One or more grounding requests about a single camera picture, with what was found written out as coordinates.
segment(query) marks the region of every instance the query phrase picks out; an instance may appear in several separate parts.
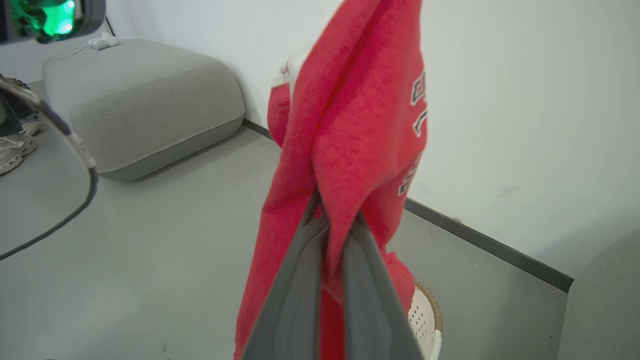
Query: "white sneaker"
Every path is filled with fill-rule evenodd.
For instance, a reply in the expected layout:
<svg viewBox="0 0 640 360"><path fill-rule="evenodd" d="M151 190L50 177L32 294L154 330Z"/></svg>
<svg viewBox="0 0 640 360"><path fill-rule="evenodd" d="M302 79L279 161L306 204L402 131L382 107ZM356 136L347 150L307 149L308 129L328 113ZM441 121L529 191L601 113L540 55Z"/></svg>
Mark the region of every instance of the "white sneaker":
<svg viewBox="0 0 640 360"><path fill-rule="evenodd" d="M17 168L36 147L35 139L27 134L0 136L0 175Z"/></svg>
<svg viewBox="0 0 640 360"><path fill-rule="evenodd" d="M35 119L38 118L38 110L36 110L35 113ZM42 126L40 125L40 122L35 120L33 118L33 115L30 116L31 120L27 120L25 122L22 123L22 130L24 130L24 133L29 135L29 136L33 136L36 135L38 133L38 131L40 131L40 128L42 128Z"/></svg>

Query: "green light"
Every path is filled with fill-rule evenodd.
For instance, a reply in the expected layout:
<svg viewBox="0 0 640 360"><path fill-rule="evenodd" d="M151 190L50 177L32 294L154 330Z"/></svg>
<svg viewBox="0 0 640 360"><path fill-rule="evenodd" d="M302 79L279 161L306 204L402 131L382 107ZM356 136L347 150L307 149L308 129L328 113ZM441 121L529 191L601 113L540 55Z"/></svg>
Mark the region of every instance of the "green light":
<svg viewBox="0 0 640 360"><path fill-rule="evenodd" d="M64 35L74 29L74 8L76 4L73 0L56 6L42 8L47 14L47 20L42 29L50 35Z"/></svg>
<svg viewBox="0 0 640 360"><path fill-rule="evenodd" d="M22 24L24 35L32 33L39 42L63 40L73 35L76 0L11 0L13 21Z"/></svg>

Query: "gray cushion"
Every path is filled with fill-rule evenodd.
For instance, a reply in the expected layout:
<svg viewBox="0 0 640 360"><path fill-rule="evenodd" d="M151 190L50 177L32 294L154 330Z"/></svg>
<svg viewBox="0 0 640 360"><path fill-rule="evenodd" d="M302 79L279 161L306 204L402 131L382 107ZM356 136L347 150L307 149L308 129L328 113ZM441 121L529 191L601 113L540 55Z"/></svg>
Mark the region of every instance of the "gray cushion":
<svg viewBox="0 0 640 360"><path fill-rule="evenodd" d="M640 359L640 231L596 257L569 290L558 360Z"/></svg>
<svg viewBox="0 0 640 360"><path fill-rule="evenodd" d="M51 106L112 179L133 180L199 151L244 117L225 64L147 40L49 59L42 72Z"/></svg>

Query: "white object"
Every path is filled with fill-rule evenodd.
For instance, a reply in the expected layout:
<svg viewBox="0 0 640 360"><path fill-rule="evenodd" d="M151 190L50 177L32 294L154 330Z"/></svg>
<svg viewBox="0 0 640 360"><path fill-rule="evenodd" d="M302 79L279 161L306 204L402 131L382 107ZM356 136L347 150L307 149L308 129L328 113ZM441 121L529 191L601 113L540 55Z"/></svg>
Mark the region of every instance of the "white object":
<svg viewBox="0 0 640 360"><path fill-rule="evenodd" d="M437 360L442 345L442 314L433 294L420 282L416 282L408 318L422 358Z"/></svg>
<svg viewBox="0 0 640 360"><path fill-rule="evenodd" d="M96 50L102 50L106 47L115 46L118 44L118 38L113 35L107 34L106 32L102 33L102 36L99 38L93 38L89 40L88 45Z"/></svg>
<svg viewBox="0 0 640 360"><path fill-rule="evenodd" d="M36 149L36 142L32 136L13 134L0 136L0 175L15 169L28 154Z"/></svg>
<svg viewBox="0 0 640 360"><path fill-rule="evenodd" d="M37 134L41 128L42 125L34 119L22 123L22 130L29 136Z"/></svg>

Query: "sneaker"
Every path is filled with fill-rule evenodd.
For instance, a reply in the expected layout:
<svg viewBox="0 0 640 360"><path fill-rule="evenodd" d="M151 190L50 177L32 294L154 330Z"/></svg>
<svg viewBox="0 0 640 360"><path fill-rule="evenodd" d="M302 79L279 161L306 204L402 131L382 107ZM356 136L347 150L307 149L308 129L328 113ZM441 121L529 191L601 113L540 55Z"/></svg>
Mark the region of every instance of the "sneaker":
<svg viewBox="0 0 640 360"><path fill-rule="evenodd" d="M24 133L24 131L21 133L9 135L5 139L8 139L13 143L19 143L20 155L22 156L31 154L38 147L36 144L36 139L31 135L27 135L26 133Z"/></svg>
<svg viewBox="0 0 640 360"><path fill-rule="evenodd" d="M20 153L22 143L0 136L0 175L15 169L24 159Z"/></svg>
<svg viewBox="0 0 640 360"><path fill-rule="evenodd" d="M11 79L11 81L13 81L13 83L14 83L14 84L16 84L17 86L23 87L23 88L25 88L25 89L27 89L27 90L31 90L31 88L29 87L29 85L27 85L27 84L25 84L25 83L21 82L21 81L20 81L20 80L18 80L18 79L14 79L14 78L9 78L9 79Z"/></svg>
<svg viewBox="0 0 640 360"><path fill-rule="evenodd" d="M29 136L33 136L33 135L36 135L38 131L40 131L40 129L42 128L42 125L40 125L40 122L36 120L38 118L38 110L35 110L35 113L33 115L30 115L29 118L31 118L31 120L27 120L27 121L22 120L23 121L22 130L24 131L25 134Z"/></svg>

